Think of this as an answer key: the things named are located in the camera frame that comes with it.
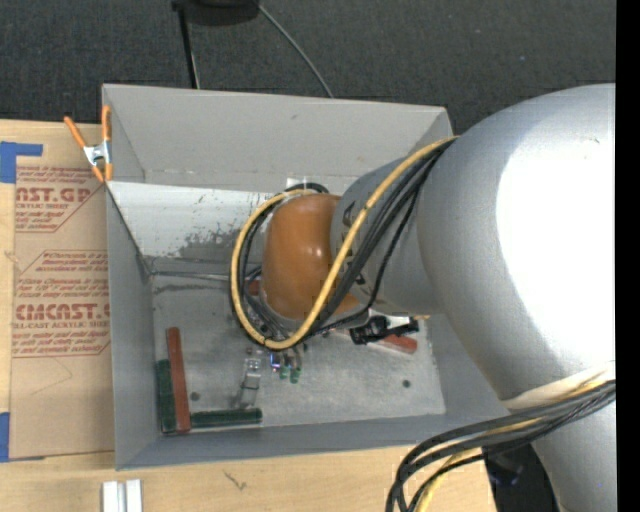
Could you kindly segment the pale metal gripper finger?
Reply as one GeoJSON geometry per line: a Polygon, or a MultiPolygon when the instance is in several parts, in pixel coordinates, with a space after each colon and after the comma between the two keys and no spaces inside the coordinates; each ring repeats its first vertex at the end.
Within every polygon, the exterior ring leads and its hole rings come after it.
{"type": "Polygon", "coordinates": [[[241,383],[241,405],[253,406],[255,404],[261,380],[261,361],[257,358],[249,358],[245,361],[244,377],[241,383]]]}

